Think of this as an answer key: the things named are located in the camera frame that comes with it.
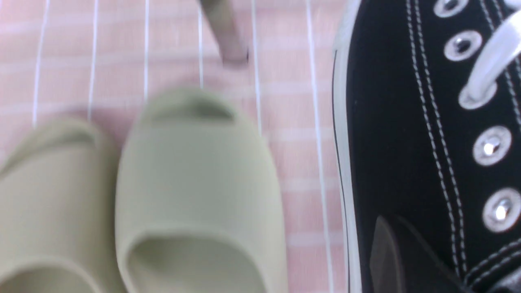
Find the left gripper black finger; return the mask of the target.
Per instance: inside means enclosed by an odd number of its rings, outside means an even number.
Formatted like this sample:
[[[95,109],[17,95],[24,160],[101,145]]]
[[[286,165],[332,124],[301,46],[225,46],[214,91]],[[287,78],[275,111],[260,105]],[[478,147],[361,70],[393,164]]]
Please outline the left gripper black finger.
[[[471,293],[415,228],[398,216],[376,220],[370,254],[375,293]]]

